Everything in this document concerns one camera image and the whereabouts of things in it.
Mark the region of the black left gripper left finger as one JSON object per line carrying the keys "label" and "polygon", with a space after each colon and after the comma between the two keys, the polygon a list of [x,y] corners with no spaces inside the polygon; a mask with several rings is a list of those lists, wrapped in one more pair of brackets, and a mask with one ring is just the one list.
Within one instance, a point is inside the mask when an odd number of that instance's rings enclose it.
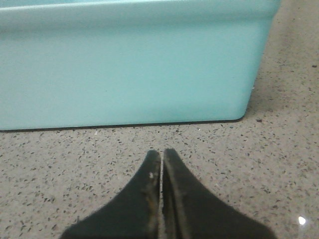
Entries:
{"label": "black left gripper left finger", "polygon": [[129,183],[105,206],[66,229],[63,239],[156,239],[160,154],[150,150]]}

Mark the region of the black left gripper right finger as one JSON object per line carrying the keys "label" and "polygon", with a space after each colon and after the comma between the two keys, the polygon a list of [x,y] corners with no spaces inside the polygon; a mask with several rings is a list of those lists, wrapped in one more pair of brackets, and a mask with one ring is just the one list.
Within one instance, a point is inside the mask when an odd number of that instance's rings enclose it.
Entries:
{"label": "black left gripper right finger", "polygon": [[265,225],[214,196],[174,149],[163,158],[163,215],[169,239],[274,239]]}

